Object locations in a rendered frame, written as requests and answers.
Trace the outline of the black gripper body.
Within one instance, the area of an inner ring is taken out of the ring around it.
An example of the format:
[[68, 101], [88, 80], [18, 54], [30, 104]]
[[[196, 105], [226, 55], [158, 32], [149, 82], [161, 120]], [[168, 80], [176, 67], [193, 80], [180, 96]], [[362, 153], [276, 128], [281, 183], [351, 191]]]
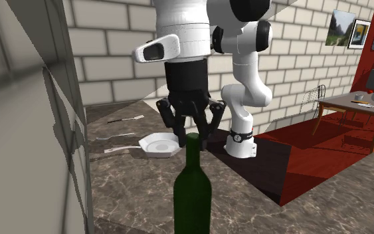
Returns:
[[207, 59], [164, 65], [168, 99], [174, 109], [192, 112], [187, 105], [194, 102], [198, 111], [204, 111], [209, 104]]

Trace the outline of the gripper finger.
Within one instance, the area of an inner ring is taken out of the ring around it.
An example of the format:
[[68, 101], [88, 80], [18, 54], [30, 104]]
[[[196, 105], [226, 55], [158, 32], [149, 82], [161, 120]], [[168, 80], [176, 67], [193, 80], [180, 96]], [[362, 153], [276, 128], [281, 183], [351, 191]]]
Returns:
[[171, 128], [178, 137], [179, 147], [186, 145], [185, 119], [183, 115], [173, 113], [168, 98], [162, 98], [156, 102], [156, 106], [167, 128]]
[[209, 109], [213, 117], [210, 123], [207, 122], [205, 110], [199, 110], [195, 104], [193, 106], [195, 108], [193, 119], [199, 131], [199, 147], [201, 151], [204, 151], [207, 148], [208, 137], [219, 127], [225, 111], [226, 102], [223, 100], [211, 101]]

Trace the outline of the white frying pan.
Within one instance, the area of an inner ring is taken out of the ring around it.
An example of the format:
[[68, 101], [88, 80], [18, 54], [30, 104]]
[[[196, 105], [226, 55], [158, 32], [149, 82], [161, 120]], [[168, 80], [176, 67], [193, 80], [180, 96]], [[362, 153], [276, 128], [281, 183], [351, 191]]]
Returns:
[[170, 158], [181, 150], [178, 137], [169, 132], [156, 132], [143, 137], [137, 146], [120, 146], [104, 150], [104, 153], [126, 149], [141, 149], [149, 158]]

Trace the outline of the silver fork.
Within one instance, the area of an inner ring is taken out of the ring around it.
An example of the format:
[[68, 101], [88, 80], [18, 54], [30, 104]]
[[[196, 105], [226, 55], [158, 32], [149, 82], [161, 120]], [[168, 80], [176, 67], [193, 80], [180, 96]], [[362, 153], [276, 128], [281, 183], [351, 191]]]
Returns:
[[97, 137], [96, 140], [109, 140], [111, 138], [115, 138], [115, 137], [126, 137], [126, 136], [131, 136], [131, 135], [134, 135], [135, 133], [131, 132], [131, 133], [126, 133], [126, 134], [116, 134], [116, 135], [112, 135], [112, 136], [105, 136], [105, 137]]

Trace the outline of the dark robot stand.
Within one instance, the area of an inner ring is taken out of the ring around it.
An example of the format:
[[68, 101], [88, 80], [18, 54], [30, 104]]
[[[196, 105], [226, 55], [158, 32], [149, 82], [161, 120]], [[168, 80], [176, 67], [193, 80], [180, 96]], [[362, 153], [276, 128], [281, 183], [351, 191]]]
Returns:
[[255, 138], [256, 156], [235, 158], [224, 149], [228, 132], [216, 130], [207, 140], [207, 150], [220, 161], [279, 204], [282, 197], [288, 161], [292, 147], [287, 144]]

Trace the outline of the dark green wine bottle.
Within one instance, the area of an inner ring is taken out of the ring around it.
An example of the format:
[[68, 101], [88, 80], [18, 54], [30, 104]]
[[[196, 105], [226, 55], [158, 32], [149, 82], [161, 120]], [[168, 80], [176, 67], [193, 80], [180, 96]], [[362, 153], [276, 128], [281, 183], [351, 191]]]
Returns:
[[186, 135], [185, 167], [173, 186], [174, 234], [210, 234], [211, 182], [200, 165], [201, 141]]

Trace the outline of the wooden dining table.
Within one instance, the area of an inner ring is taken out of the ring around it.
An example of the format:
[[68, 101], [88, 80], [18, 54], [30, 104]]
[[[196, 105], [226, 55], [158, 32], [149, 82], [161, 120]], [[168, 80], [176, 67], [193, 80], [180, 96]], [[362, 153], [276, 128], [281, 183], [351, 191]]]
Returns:
[[[366, 107], [362, 107], [362, 106], [355, 104], [353, 101], [357, 94], [363, 95], [362, 100], [364, 102], [368, 102], [371, 105], [373, 105], [373, 108], [366, 108]], [[316, 130], [318, 129], [324, 108], [340, 108], [348, 112], [362, 113], [362, 114], [374, 116], [374, 100], [372, 99], [371, 94], [368, 94], [367, 92], [364, 92], [364, 91], [356, 91], [356, 92], [351, 92], [349, 94], [332, 96], [330, 98], [318, 100], [318, 102], [319, 102], [318, 116], [316, 118], [316, 124], [312, 130], [312, 135], [314, 135]], [[374, 135], [373, 135], [373, 139], [370, 145], [370, 152], [371, 153], [374, 152]]]

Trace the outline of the tall grey cabinet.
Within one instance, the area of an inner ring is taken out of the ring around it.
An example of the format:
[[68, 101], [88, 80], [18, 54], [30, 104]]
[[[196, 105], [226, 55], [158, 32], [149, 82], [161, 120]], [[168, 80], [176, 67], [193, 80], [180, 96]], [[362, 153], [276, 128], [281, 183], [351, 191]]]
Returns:
[[94, 234], [63, 0], [0, 0], [0, 234]]

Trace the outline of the black handled knife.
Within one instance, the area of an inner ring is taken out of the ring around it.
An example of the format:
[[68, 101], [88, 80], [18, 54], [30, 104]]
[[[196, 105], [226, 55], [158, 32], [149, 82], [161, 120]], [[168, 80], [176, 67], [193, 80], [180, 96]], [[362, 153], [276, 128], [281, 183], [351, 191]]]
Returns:
[[122, 118], [122, 119], [118, 119], [118, 120], [112, 120], [112, 121], [108, 121], [107, 123], [111, 124], [111, 123], [114, 123], [114, 122], [121, 122], [121, 121], [126, 121], [126, 120], [139, 120], [139, 119], [142, 119], [144, 117], [145, 117], [144, 115], [139, 115], [139, 116], [134, 116], [132, 118]]

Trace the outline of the landscape wall picture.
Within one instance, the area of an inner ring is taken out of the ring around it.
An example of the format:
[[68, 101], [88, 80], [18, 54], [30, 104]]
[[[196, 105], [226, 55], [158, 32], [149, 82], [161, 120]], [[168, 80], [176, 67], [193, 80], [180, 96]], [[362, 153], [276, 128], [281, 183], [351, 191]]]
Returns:
[[333, 10], [325, 46], [346, 47], [356, 15], [346, 11]]

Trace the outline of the white framed wall picture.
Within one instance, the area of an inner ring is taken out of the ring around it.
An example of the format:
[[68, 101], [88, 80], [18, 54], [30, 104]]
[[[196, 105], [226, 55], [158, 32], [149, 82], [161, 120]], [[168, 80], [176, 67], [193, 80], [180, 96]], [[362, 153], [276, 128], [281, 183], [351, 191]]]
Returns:
[[349, 49], [362, 49], [364, 47], [370, 25], [370, 21], [363, 21], [360, 19], [354, 21], [351, 36], [347, 45]]

